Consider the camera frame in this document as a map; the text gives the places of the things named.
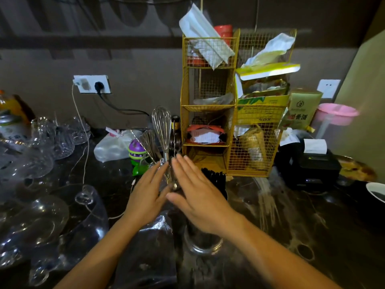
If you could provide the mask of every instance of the black cable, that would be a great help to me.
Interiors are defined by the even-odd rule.
[[[54,1],[57,1],[57,2],[60,2],[60,3],[64,3],[64,4],[76,4],[76,0],[75,2],[71,2],[71,0],[54,0]],[[165,0],[165,1],[158,1],[158,2],[152,2],[152,1],[144,1],[144,0],[113,0],[113,1],[116,1],[116,2],[120,2],[120,3],[126,3],[126,4],[147,4],[147,5],[159,5],[159,4],[172,4],[172,3],[178,3],[178,2],[182,2],[182,1],[187,1],[187,0]],[[108,2],[108,0],[99,0],[99,2]]]
[[[104,85],[102,82],[96,82],[95,83],[95,90],[97,92],[97,94],[99,95],[99,97],[104,101],[105,104],[107,104],[109,107],[111,107],[112,109],[115,109],[116,111],[136,111],[136,112],[141,112],[142,114],[146,114],[147,116],[150,116],[147,112],[145,111],[141,111],[140,109],[120,109],[120,108],[117,108],[116,106],[114,106],[112,103],[110,103],[109,101],[105,100],[104,97],[102,96],[102,94],[100,93],[100,91],[104,88]]]

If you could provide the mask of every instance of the plastic bag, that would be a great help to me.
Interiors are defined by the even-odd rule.
[[[230,104],[234,99],[234,95],[229,92],[225,95],[212,98],[194,99],[195,105],[227,105]]]
[[[174,238],[167,211],[132,238],[116,269],[114,289],[158,289],[176,284]]]
[[[128,158],[128,146],[131,141],[135,139],[132,132],[137,138],[142,135],[142,132],[138,130],[124,130],[120,132],[107,127],[106,131],[108,131],[109,134],[107,134],[94,149],[96,159],[101,162]]]

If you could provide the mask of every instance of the power socket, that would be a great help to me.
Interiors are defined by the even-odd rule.
[[[318,84],[317,90],[323,93],[322,98],[333,99],[340,82],[341,80],[337,79],[321,79],[320,83]]]
[[[74,75],[73,82],[79,88],[80,93],[97,93],[96,82],[102,82],[104,85],[100,93],[111,93],[107,75]]]

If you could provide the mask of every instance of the yellow mesh organizer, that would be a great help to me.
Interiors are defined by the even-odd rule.
[[[187,38],[183,36],[183,67],[213,69],[207,60],[213,60],[226,53],[233,52],[227,62],[222,62],[218,69],[233,69],[236,66],[239,30],[236,30],[233,37],[214,37],[214,38]],[[203,57],[195,48],[200,48],[205,53]]]
[[[281,131],[278,124],[286,105],[266,103],[244,105],[238,103],[234,87],[234,74],[248,58],[261,51],[269,40],[280,33],[296,37],[296,30],[236,30],[232,38],[203,39],[183,37],[183,81],[180,93],[180,119],[182,140],[187,138],[191,124],[221,126],[227,141],[223,145],[196,145],[184,143],[182,152],[199,168],[240,176],[268,176],[277,152]],[[206,58],[227,51],[234,52],[228,62],[222,62],[215,70],[193,45],[200,43]],[[293,48],[280,56],[278,62],[289,62]],[[233,93],[233,101],[226,105],[203,104],[197,99],[221,97]]]
[[[237,67],[261,51],[280,33],[296,37],[292,30],[242,31],[239,38]],[[290,62],[293,47],[280,56],[279,62]],[[242,105],[236,100],[230,151],[226,154],[227,174],[267,177],[272,169],[282,132],[278,124],[286,105]]]

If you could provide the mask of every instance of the metal whisk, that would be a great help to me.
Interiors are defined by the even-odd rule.
[[[152,124],[154,125],[156,136],[161,144],[163,159],[169,159],[169,145],[171,136],[171,114],[162,106],[157,106],[152,111]]]
[[[144,131],[144,133],[139,137],[138,141],[150,155],[154,163],[157,163],[157,161],[162,158],[158,147],[155,145],[155,132],[153,130]]]

